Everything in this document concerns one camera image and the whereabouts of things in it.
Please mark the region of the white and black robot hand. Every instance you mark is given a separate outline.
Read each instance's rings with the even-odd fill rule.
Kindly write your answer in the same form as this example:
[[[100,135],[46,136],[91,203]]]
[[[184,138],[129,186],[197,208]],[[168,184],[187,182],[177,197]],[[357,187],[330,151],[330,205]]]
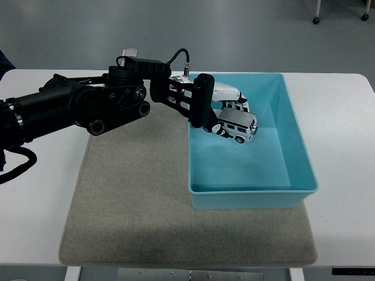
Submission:
[[[220,102],[221,108],[210,110],[209,120],[203,129],[238,143],[250,141],[257,132],[258,124],[242,92],[236,87],[216,82],[212,101]]]

